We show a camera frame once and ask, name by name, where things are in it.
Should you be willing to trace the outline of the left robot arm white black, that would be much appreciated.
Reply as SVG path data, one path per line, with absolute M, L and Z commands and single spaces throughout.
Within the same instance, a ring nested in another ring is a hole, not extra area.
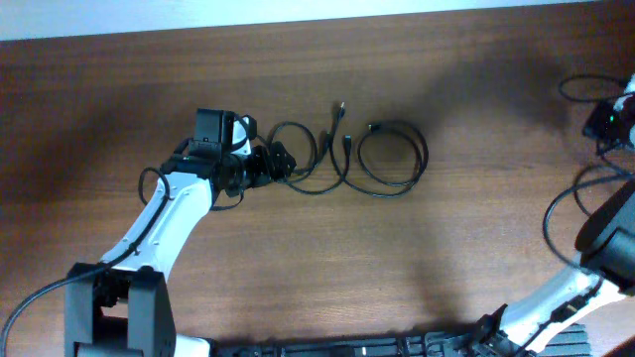
M 128 232 L 98 263 L 69 271 L 64 355 L 211 355 L 211 341 L 177 333 L 167 281 L 221 192 L 243 196 L 292 174 L 296 161 L 284 145 L 252 147 L 256 137 L 249 116 L 197 110 L 193 136 L 156 170 L 153 196 Z

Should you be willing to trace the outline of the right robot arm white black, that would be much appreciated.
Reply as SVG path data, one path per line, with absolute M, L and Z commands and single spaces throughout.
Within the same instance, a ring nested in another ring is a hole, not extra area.
M 634 149 L 634 80 L 620 79 L 622 93 L 591 97 L 594 108 L 582 134 L 595 144 L 605 172 L 601 178 L 575 178 L 570 187 L 548 205 L 542 220 L 544 242 L 564 265 L 529 296 L 504 304 L 484 315 L 475 328 L 455 339 L 445 339 L 444 352 L 469 356 L 538 356 L 557 336 L 582 318 L 609 304 L 634 295 L 634 173 L 607 160 L 614 151 Z M 557 206 L 566 198 L 578 199 L 582 190 L 611 182 L 622 186 L 595 211 L 587 210 L 569 258 L 550 235 Z

